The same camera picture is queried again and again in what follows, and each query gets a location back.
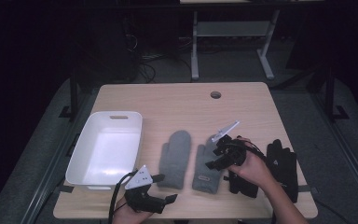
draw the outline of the white plastic tray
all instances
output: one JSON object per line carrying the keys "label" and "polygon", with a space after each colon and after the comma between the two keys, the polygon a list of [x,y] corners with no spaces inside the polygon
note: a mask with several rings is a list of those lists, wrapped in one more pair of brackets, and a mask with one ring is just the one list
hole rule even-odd
{"label": "white plastic tray", "polygon": [[66,170],[66,180],[84,189],[110,190],[136,162],[141,114],[103,111],[89,116]]}

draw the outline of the gray glove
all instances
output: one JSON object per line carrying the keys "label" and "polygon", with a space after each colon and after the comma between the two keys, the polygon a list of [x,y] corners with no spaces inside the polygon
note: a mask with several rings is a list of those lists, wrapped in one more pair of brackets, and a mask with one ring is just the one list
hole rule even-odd
{"label": "gray glove", "polygon": [[212,194],[217,192],[222,171],[211,170],[205,165],[206,162],[215,161],[219,158],[213,153],[216,148],[216,144],[212,142],[212,136],[208,139],[206,146],[199,145],[197,149],[196,172],[193,178],[193,189]]}
{"label": "gray glove", "polygon": [[190,134],[186,131],[178,131],[171,135],[169,143],[162,146],[159,173],[165,175],[165,178],[157,183],[159,187],[183,188],[190,145]]}

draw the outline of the table leg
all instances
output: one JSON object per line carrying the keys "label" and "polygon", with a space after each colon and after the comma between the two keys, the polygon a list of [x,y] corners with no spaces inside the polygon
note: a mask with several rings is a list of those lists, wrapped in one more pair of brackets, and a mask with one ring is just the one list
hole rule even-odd
{"label": "table leg", "polygon": [[272,70],[269,66],[269,61],[267,60],[267,51],[269,49],[269,43],[271,42],[272,35],[274,34],[275,25],[278,20],[280,10],[275,10],[274,14],[272,15],[272,19],[269,23],[267,35],[266,35],[266,43],[264,44],[262,49],[257,50],[258,58],[261,62],[261,65],[263,66],[264,72],[266,73],[266,77],[268,79],[274,79],[275,76],[272,73]]}
{"label": "table leg", "polygon": [[197,11],[194,12],[193,21],[193,50],[191,52],[191,79],[199,79],[199,60],[197,58]]}

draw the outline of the table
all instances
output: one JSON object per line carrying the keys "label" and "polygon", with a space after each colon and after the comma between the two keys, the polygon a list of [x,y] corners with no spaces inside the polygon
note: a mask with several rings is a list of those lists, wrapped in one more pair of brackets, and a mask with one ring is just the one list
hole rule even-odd
{"label": "table", "polygon": [[[217,92],[221,97],[214,99]],[[191,135],[191,153],[182,190],[159,189],[156,184],[149,195],[164,198],[178,194],[162,214],[151,218],[269,218],[272,209],[260,190],[257,198],[228,191],[221,181],[217,194],[191,188],[197,146],[218,129],[238,120],[229,135],[250,138],[264,153],[267,144],[281,139],[284,147],[291,143],[269,89],[264,83],[176,83],[105,85],[98,93],[91,113],[97,111],[137,111],[144,118],[143,141],[138,168],[146,164],[151,175],[158,174],[161,147],[172,133],[186,130]],[[298,184],[307,185],[297,164]],[[61,192],[54,208],[57,218],[107,218],[112,192],[89,192],[75,187],[72,193]],[[309,191],[299,192],[296,207],[307,218],[317,216]]]}
{"label": "table", "polygon": [[[301,2],[323,0],[301,0]],[[180,0],[181,4],[213,4],[213,3],[250,3],[248,0]],[[269,21],[198,21],[197,11],[194,12],[193,46],[191,52],[191,78],[198,80],[199,64],[197,57],[198,36],[264,36],[265,44],[257,50],[257,56],[267,79],[275,76],[269,66],[267,51],[271,42],[280,10],[275,9]]]}

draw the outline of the table hole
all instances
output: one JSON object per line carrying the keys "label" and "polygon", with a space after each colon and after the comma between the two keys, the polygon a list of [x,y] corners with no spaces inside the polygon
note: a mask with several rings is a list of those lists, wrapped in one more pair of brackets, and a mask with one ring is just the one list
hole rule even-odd
{"label": "table hole", "polygon": [[214,99],[219,99],[220,97],[222,97],[222,93],[220,93],[219,91],[213,91],[211,92],[211,97]]}

